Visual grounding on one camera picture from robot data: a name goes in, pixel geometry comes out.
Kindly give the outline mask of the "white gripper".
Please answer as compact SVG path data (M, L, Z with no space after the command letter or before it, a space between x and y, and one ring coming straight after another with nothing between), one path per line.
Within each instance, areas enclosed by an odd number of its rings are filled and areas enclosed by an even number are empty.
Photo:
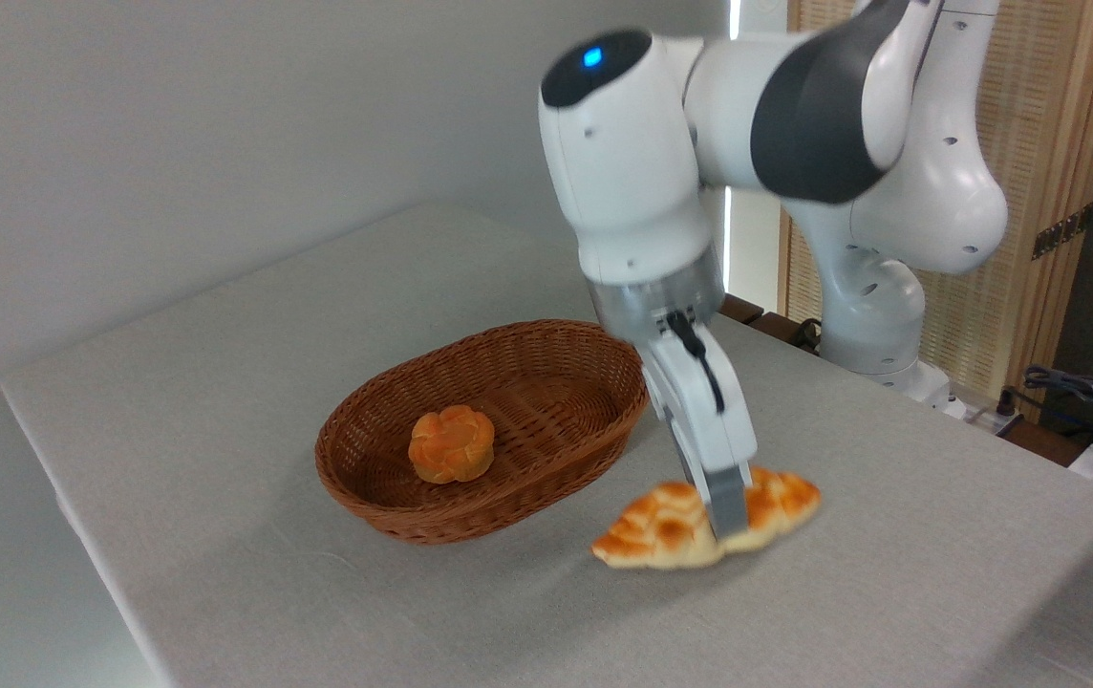
M639 348L656 413L665 419L687 483L707 491L718 541L749 528L749 463L759 442L733 362L694 319L666 318L665 331Z

